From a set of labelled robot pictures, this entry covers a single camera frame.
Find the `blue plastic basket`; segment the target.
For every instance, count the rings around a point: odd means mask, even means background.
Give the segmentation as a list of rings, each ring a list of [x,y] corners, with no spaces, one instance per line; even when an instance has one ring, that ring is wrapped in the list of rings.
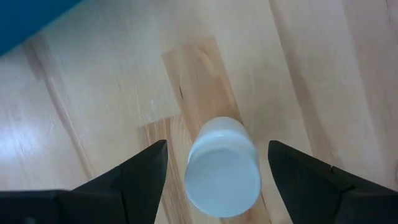
[[[0,0],[0,57],[82,0]]]

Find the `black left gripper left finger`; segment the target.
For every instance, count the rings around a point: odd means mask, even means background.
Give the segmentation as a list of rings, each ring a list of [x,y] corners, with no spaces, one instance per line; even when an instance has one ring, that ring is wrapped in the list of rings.
[[[0,191],[0,224],[154,224],[167,164],[159,140],[73,190]]]

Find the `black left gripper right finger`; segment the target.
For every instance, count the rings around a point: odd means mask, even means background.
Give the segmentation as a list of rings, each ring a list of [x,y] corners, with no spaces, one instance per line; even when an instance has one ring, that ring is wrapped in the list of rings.
[[[398,224],[398,192],[272,140],[268,161],[294,224]]]

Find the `white pill bottle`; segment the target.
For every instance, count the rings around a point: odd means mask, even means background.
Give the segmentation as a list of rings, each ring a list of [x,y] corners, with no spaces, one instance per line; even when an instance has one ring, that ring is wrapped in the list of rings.
[[[245,127],[230,117],[206,122],[193,142],[185,191],[201,212],[229,218],[249,210],[261,193],[257,149]]]

